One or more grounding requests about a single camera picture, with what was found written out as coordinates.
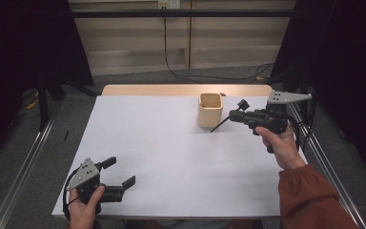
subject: person's right hand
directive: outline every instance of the person's right hand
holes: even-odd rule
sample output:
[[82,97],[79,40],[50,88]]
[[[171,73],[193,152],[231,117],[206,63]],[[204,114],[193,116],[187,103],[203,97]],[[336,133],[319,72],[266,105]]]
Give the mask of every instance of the person's right hand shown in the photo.
[[306,164],[296,148],[291,125],[288,125],[287,130],[281,135],[276,135],[264,127],[256,127],[254,130],[263,137],[266,147],[273,146],[277,164],[284,170],[292,170]]

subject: finger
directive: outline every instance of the finger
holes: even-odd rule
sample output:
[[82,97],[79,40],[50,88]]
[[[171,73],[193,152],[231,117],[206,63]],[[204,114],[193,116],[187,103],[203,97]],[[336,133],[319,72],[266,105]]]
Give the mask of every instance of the finger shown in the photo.
[[78,198],[78,191],[76,191],[76,188],[73,188],[70,190],[70,200],[73,200],[75,198]]
[[271,147],[272,146],[272,143],[270,143],[270,141],[266,140],[263,138],[263,144],[266,146],[266,147]]
[[91,195],[91,199],[88,202],[87,209],[91,209],[94,211],[94,209],[96,208],[96,204],[103,197],[105,189],[105,186],[99,185],[96,190],[94,190],[93,194]]
[[269,131],[264,127],[256,127],[254,129],[259,135],[263,137],[264,140],[270,142],[270,144],[275,145],[280,140],[279,136]]

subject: metal plate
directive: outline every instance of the metal plate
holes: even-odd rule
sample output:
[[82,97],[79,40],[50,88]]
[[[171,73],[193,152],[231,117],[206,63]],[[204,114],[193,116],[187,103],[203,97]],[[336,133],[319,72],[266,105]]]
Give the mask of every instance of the metal plate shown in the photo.
[[91,161],[90,158],[86,158],[79,167],[78,172],[75,174],[75,176],[73,176],[70,185],[67,187],[67,190],[69,191],[92,179],[93,177],[99,176],[99,174],[100,172],[94,165],[93,161]]

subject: hand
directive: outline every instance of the hand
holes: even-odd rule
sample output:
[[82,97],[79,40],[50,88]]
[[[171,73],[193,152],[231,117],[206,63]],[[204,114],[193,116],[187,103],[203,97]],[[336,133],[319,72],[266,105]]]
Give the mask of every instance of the hand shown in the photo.
[[256,127],[254,130],[263,137],[266,147],[273,146],[277,164],[284,170],[292,170],[306,164],[296,148],[291,125],[288,125],[287,130],[281,135],[276,135],[264,127]]
[[92,229],[94,219],[96,217],[96,204],[102,198],[105,192],[105,186],[99,185],[91,195],[91,199],[88,204],[84,204],[78,198],[78,192],[76,188],[70,192],[70,201],[75,199],[70,204],[70,228],[71,229]]

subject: gray gripper bracket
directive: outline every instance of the gray gripper bracket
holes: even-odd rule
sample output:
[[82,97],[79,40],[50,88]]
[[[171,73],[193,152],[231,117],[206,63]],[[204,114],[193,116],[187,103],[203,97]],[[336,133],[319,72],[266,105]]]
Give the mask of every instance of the gray gripper bracket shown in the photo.
[[67,190],[69,191],[92,179],[93,177],[99,176],[99,174],[100,172],[94,165],[93,161],[90,158],[86,158],[79,167],[78,172],[76,172],[75,176],[73,176],[70,185],[67,187]]
[[291,94],[272,91],[269,98],[267,99],[267,104],[288,104],[292,102],[308,100],[311,98],[311,94]]

